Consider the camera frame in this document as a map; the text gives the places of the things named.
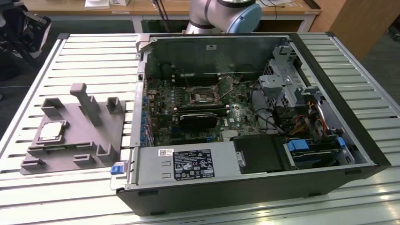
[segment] cpu holder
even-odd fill
[[[44,100],[45,115],[20,165],[22,175],[108,167],[118,161],[125,102],[109,97],[97,103],[85,90],[84,83],[70,86],[78,103]]]

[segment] power supply label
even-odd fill
[[[174,180],[214,177],[210,150],[173,152]]]

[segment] motherboard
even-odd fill
[[[229,141],[261,132],[250,108],[253,81],[240,75],[190,75],[148,81],[154,146]]]

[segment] aluminum extrusion table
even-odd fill
[[[300,34],[392,167],[328,195],[252,205],[136,216],[110,190],[109,168],[20,175],[49,97],[77,102],[72,83],[86,83],[97,101],[126,101],[121,160],[129,156],[137,71],[137,34],[69,35],[57,40],[0,141],[0,224],[392,224],[400,219],[400,108],[340,41],[325,33]]]

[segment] desk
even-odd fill
[[[46,15],[52,20],[132,20],[136,33],[142,33],[142,20],[160,20],[150,0],[130,0],[128,6],[109,9],[85,10],[84,0],[25,0],[33,13]],[[189,19],[189,0],[164,0],[170,20]],[[301,21],[298,32],[308,32],[320,10],[310,9],[304,0],[293,0],[285,8],[276,8],[277,20]],[[274,8],[262,8],[261,20],[274,20]]]
[[[25,0],[28,10],[48,16],[53,21],[65,20],[129,20],[133,0],[126,6],[85,10],[85,0]]]

